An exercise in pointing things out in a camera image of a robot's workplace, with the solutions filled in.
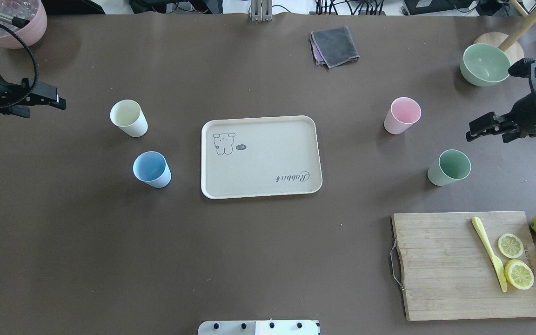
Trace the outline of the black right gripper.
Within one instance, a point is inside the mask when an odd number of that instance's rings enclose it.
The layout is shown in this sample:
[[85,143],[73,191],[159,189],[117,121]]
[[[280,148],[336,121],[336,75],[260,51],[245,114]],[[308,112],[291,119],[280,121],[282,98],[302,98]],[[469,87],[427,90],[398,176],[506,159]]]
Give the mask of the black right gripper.
[[530,93],[517,101],[509,113],[502,115],[503,125],[513,127],[512,131],[506,132],[500,125],[494,112],[485,113],[469,123],[469,131],[466,132],[467,142],[472,142],[481,136],[502,135],[504,143],[527,136],[536,136],[536,93]]

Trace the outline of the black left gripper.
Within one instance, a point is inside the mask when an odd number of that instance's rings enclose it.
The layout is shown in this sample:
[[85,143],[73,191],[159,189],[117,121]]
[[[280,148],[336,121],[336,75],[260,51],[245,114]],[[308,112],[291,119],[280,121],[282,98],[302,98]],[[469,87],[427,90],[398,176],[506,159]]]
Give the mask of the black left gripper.
[[[30,110],[24,107],[31,79],[23,78],[20,84],[6,82],[0,75],[0,114],[29,118]],[[60,110],[67,108],[67,102],[59,97],[57,88],[41,81],[32,89],[29,101],[40,101],[41,105]]]

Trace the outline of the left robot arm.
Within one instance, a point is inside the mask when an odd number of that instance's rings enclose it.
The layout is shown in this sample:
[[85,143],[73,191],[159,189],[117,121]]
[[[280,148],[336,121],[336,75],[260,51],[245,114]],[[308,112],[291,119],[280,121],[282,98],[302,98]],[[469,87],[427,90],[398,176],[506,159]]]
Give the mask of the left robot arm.
[[0,75],[0,115],[29,118],[30,106],[46,105],[60,110],[67,102],[57,93],[57,88],[39,80],[38,64],[32,57],[36,69],[34,78],[23,78],[20,84],[9,83]]

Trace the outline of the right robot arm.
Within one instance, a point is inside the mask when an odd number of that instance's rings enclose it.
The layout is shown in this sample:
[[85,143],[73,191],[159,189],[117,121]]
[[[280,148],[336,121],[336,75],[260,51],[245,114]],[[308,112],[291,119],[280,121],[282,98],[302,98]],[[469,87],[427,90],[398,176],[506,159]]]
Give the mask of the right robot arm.
[[468,142],[486,135],[502,135],[504,143],[536,137],[536,89],[515,102],[510,112],[502,116],[489,112],[469,123]]

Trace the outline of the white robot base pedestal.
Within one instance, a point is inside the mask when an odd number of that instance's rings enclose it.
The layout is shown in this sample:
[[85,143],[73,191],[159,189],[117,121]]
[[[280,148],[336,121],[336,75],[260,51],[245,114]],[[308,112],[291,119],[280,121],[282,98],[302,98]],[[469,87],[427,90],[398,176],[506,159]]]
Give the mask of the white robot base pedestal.
[[198,327],[198,335],[319,335],[314,320],[236,320],[207,321]]

